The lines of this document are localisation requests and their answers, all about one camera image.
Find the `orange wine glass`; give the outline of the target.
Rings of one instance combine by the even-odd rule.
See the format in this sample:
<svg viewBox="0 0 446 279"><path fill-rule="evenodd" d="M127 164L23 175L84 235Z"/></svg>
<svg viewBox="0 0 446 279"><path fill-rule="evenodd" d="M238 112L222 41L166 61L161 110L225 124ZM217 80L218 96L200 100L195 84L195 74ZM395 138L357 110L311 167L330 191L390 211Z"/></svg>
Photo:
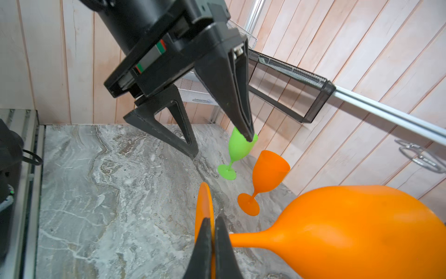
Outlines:
<svg viewBox="0 0 446 279"><path fill-rule="evenodd" d="M275 189L288 175L290 170L290 165L280 155L272 151L263 150L253 169L253 194L242 193L238 196L238 205L241 210L250 216L257 216L260 213L260 206L255 200L256 195Z"/></svg>
<svg viewBox="0 0 446 279"><path fill-rule="evenodd" d="M446 227L416 198L387 186L330 186L292 201L264 231L230 234L267 249L304 279L443 279Z"/></svg>

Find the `green plastic wine glass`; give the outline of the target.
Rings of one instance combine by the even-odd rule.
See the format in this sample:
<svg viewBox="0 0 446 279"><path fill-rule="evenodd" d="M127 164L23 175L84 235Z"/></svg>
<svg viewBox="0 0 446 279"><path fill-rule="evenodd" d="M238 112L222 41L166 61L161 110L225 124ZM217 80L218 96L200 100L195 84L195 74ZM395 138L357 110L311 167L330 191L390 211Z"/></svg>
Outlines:
<svg viewBox="0 0 446 279"><path fill-rule="evenodd" d="M257 134L254 135L252 142L246 140L246 138L239 132L239 130L234 127L229 144L228 150L230 155L230 164L229 165L219 165L218 173L221 177L227 180L235 180L236 179L236 171L233 169L232 165L238 161L246 157L250 151L253 149L256 144L259 136Z"/></svg>

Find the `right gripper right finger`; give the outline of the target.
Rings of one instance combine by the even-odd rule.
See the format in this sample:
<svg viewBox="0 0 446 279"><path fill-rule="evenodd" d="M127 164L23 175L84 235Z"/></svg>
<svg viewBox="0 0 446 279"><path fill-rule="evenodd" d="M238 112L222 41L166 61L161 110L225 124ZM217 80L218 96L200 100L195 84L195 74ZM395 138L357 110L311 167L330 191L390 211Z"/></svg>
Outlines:
<svg viewBox="0 0 446 279"><path fill-rule="evenodd" d="M215 225L216 279L243 279L222 216Z"/></svg>

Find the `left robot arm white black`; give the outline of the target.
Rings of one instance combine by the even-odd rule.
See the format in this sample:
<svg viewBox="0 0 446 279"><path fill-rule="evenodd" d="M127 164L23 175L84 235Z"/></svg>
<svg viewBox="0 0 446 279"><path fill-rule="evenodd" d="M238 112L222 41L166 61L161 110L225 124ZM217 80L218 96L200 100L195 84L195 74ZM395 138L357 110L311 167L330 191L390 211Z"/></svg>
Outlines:
<svg viewBox="0 0 446 279"><path fill-rule="evenodd" d="M105 81L117 98L130 93L135 109L124 120L190 158L198 146L175 81L194 71L248 140L249 41L228 27L224 1L85 1L125 54Z"/></svg>

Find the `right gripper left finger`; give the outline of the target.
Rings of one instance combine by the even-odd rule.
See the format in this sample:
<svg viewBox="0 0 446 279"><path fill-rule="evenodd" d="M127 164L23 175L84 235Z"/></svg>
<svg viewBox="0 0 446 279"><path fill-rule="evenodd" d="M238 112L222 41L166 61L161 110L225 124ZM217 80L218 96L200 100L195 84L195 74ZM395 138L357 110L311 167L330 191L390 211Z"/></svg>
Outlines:
<svg viewBox="0 0 446 279"><path fill-rule="evenodd" d="M204 218L183 279L210 279L211 255L211 224L209 218Z"/></svg>

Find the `orange wine glass front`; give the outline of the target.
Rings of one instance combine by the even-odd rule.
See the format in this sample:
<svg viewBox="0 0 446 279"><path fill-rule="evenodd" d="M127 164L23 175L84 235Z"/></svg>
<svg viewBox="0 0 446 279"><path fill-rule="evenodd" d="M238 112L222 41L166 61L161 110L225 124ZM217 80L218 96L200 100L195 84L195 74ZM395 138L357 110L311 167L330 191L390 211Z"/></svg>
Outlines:
<svg viewBox="0 0 446 279"><path fill-rule="evenodd" d="M241 210L250 216L257 216L260 213L260 206L255 200L256 195L275 189L288 175L290 170L290 165L280 155L272 151L263 150L253 169L253 194L242 193L238 196L238 205Z"/></svg>

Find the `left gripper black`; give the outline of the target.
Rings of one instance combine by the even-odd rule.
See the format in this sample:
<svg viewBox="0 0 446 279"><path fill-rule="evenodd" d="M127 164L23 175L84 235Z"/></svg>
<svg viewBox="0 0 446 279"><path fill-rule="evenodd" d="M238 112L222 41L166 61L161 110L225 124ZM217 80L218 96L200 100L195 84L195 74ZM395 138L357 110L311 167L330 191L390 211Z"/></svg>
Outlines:
<svg viewBox="0 0 446 279"><path fill-rule="evenodd" d="M125 54L104 85L113 97L143 95L126 123L191 159L197 141L173 83L193 70L233 125L252 142L249 41L228 27L224 1L105 1L103 21Z"/></svg>

